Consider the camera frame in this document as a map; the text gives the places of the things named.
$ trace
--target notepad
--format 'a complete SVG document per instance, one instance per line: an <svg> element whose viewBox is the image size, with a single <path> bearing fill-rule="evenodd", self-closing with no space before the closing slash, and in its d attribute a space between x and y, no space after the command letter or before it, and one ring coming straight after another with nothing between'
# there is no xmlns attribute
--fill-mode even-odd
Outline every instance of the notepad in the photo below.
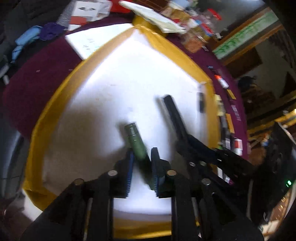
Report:
<svg viewBox="0 0 296 241"><path fill-rule="evenodd" d="M98 28L90 28L80 32L68 34L65 36L65 39L79 55L79 57L84 60L105 43L132 27L133 25L131 23L123 23Z"/></svg>

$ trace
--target green cylindrical object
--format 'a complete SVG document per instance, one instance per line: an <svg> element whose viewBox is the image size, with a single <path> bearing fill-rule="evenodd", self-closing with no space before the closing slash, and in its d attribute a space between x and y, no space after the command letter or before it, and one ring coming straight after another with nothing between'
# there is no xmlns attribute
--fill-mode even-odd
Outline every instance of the green cylindrical object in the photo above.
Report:
<svg viewBox="0 0 296 241"><path fill-rule="evenodd" d="M136 162L139 165L140 172L145 182L149 185L150 189L154 190L151 161L137 126L135 123L131 123L126 125L124 129L128 136L128 142L135 154Z"/></svg>

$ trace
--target table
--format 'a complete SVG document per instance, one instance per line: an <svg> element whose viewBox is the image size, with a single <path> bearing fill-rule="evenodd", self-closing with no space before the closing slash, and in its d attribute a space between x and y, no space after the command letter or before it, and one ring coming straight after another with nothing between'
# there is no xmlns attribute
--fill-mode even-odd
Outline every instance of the table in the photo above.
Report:
<svg viewBox="0 0 296 241"><path fill-rule="evenodd" d="M75 31L131 22L130 15L127 17L113 15L84 25ZM231 115L235 130L234 136L242 140L242 157L247 159L246 116L242 98L234 79L212 52L201 49L196 53L190 53L182 46L177 35L170 34L167 39L184 51L212 79L216 94L221 96L226 112ZM61 36L31 57L10 79L10 83L3 93L3 104L11 123L24 137L30 139L32 130L46 103L80 62L80 57L66 42L64 36ZM241 120L237 120L226 92L208 69L209 65L219 71L234 93L235 106Z"/></svg>

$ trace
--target purple cloth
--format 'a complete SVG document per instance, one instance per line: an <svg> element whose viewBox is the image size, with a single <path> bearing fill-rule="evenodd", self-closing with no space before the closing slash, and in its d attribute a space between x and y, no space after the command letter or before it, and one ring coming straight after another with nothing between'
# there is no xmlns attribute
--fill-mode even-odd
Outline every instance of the purple cloth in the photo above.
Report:
<svg viewBox="0 0 296 241"><path fill-rule="evenodd" d="M64 31L65 27L57 23L47 23L41 29L39 37L43 41L51 40L60 35Z"/></svg>
<svg viewBox="0 0 296 241"><path fill-rule="evenodd" d="M73 32L131 22L132 19L109 16L100 21L86 24ZM235 137L241 139L243 142L242 157L247 158L246 117L240 92L230 73L213 53L201 49L197 53L192 54L184 49L177 36L169 35L168 40L189 55L212 79L216 93L221 96L227 113L231 114ZM61 36L30 58L10 79L3 93L3 104L12 124L14 124L23 136L30 139L32 130L46 103L63 80L80 62L81 59L79 56L66 42L64 36ZM237 98L235 105L240 114L241 121L236 120L235 113L228 103L224 89L222 89L213 73L207 68L208 65L222 72L222 77L229 84L229 88Z"/></svg>

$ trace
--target silver bolt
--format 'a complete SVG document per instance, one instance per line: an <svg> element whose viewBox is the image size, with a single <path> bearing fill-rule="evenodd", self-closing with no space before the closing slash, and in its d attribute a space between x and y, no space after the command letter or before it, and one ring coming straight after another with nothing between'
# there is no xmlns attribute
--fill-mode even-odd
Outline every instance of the silver bolt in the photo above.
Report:
<svg viewBox="0 0 296 241"><path fill-rule="evenodd" d="M211 180L210 179L207 179L207 178L204 178L204 179L202 179L202 184L204 184L204 185L210 185L211 184Z"/></svg>
<svg viewBox="0 0 296 241"><path fill-rule="evenodd" d="M204 161L200 161L200 164L204 167L207 165Z"/></svg>
<svg viewBox="0 0 296 241"><path fill-rule="evenodd" d="M108 175L111 176L111 177L114 177L118 174L118 172L116 170L110 170L108 171Z"/></svg>
<svg viewBox="0 0 296 241"><path fill-rule="evenodd" d="M172 177L172 176L175 176L176 174L177 174L177 172L175 170L168 170L167 171L167 175L168 176L171 176Z"/></svg>
<svg viewBox="0 0 296 241"><path fill-rule="evenodd" d="M84 183L84 180L81 179L81 178L78 178L78 179L75 179L75 180L74 180L74 184L75 184L76 186L80 186L80 185L82 185L83 183Z"/></svg>

